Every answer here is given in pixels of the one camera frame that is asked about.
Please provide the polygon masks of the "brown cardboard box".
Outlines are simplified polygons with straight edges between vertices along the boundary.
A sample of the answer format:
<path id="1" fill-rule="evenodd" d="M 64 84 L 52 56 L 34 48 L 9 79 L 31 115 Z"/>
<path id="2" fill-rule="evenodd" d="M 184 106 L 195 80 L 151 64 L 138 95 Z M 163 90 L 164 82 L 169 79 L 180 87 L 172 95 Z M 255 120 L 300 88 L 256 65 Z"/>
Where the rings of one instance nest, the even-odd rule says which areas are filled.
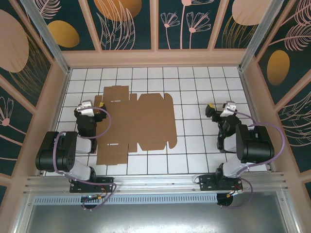
<path id="1" fill-rule="evenodd" d="M 172 96 L 168 93 L 130 93 L 128 86 L 108 86 L 94 99 L 106 105 L 111 119 L 97 124 L 97 165 L 127 163 L 130 152 L 174 148 L 177 133 Z"/>

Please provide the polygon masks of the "grey metal sheet panel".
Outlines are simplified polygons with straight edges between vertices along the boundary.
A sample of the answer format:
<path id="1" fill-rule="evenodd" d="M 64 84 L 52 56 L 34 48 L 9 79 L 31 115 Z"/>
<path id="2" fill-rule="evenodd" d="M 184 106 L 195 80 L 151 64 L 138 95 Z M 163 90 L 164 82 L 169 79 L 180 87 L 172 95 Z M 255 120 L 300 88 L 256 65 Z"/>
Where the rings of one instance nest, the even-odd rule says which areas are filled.
<path id="1" fill-rule="evenodd" d="M 243 208 L 215 203 L 80 205 L 28 202 L 14 233 L 301 233 L 285 200 L 255 193 Z"/>

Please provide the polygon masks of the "thin aluminium side rail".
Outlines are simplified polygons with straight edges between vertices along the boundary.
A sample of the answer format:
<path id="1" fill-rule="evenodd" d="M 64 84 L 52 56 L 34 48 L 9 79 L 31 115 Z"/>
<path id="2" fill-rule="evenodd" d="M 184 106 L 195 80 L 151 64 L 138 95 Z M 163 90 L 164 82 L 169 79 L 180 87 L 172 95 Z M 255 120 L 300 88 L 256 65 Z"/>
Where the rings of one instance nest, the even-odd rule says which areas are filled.
<path id="1" fill-rule="evenodd" d="M 263 95 L 263 100 L 269 100 L 267 97 L 267 87 L 262 75 L 257 68 L 248 67 L 247 70 L 240 73 L 241 82 L 244 87 L 246 100 L 249 106 L 250 115 L 255 122 L 262 122 L 260 118 L 260 110 L 262 102 L 260 100 Z"/>
<path id="2" fill-rule="evenodd" d="M 70 72 L 64 72 L 60 67 L 54 65 L 49 70 L 40 99 L 38 101 L 38 155 L 44 137 L 49 131 L 56 131 L 58 118 L 60 116 L 66 88 L 69 83 Z"/>

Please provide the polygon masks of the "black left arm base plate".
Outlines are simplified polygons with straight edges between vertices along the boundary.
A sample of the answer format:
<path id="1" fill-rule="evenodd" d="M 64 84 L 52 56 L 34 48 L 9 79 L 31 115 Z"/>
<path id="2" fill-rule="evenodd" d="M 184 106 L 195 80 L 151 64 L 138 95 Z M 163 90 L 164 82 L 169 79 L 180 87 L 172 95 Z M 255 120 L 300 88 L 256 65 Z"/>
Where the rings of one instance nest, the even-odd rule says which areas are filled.
<path id="1" fill-rule="evenodd" d="M 93 185 L 86 184 L 78 181 L 70 181 L 69 192 L 70 193 L 102 193 L 103 188 L 107 193 L 112 191 L 113 177 L 97 177 L 95 181 L 91 183 L 105 183 L 105 185 Z"/>

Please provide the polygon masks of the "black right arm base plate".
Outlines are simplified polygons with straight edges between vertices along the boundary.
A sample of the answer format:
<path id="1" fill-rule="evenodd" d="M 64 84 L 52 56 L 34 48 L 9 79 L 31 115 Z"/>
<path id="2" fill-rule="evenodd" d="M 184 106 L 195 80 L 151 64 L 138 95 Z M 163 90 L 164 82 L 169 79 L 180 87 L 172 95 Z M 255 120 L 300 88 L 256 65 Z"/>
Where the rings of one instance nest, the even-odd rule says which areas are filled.
<path id="1" fill-rule="evenodd" d="M 217 178 L 215 174 L 206 174 L 198 178 L 201 191 L 232 191 L 243 189 L 242 181 L 239 178 Z"/>

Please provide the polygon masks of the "aluminium frame post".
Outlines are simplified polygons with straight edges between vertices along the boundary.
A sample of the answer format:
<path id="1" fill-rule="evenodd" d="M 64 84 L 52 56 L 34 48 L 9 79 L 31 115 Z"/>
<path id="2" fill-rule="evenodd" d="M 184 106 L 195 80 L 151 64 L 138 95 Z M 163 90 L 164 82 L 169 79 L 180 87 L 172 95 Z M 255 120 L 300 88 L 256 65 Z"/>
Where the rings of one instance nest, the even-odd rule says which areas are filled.
<path id="1" fill-rule="evenodd" d="M 269 3 L 267 10 L 263 15 L 260 24 L 257 26 L 255 33 L 252 36 L 239 64 L 240 72 L 246 70 L 261 41 L 264 39 L 265 35 L 269 31 L 270 26 L 273 24 L 273 21 L 275 20 L 278 12 L 280 11 L 283 2 L 284 0 L 271 0 L 271 2 Z"/>
<path id="2" fill-rule="evenodd" d="M 63 72 L 67 75 L 69 73 L 69 66 L 59 48 L 56 41 L 54 40 L 50 30 L 46 22 L 44 21 L 43 17 L 40 15 L 39 11 L 36 8 L 35 3 L 32 0 L 20 0 L 21 4 L 25 8 L 26 12 L 29 14 L 31 20 L 33 21 L 34 25 L 41 33 L 43 40 L 46 42 L 48 48 L 54 55 L 54 58 L 60 65 Z"/>

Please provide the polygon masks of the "aluminium mounting rail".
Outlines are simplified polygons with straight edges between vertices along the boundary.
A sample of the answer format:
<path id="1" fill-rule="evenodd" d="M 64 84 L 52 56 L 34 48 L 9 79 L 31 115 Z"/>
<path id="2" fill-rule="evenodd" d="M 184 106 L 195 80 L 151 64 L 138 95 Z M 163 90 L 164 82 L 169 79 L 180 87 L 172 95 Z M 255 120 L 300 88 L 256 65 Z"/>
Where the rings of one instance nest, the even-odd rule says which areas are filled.
<path id="1" fill-rule="evenodd" d="M 172 194 L 199 193 L 197 174 L 175 175 L 115 175 L 116 193 L 121 194 Z M 248 180 L 255 192 L 288 189 L 285 176 L 280 172 L 246 172 L 242 178 Z M 25 194 L 69 194 L 69 180 L 62 176 L 32 176 L 26 180 Z"/>

